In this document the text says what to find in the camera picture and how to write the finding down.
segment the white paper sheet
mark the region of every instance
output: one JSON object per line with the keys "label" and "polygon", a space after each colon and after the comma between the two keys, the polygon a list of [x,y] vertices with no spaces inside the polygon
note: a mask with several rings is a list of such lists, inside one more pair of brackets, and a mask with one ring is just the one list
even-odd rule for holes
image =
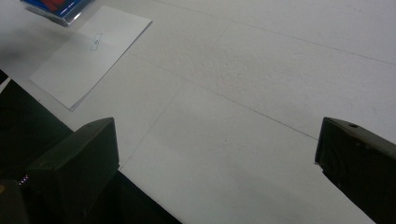
{"label": "white paper sheet", "polygon": [[149,24],[101,7],[30,79],[73,111]]}

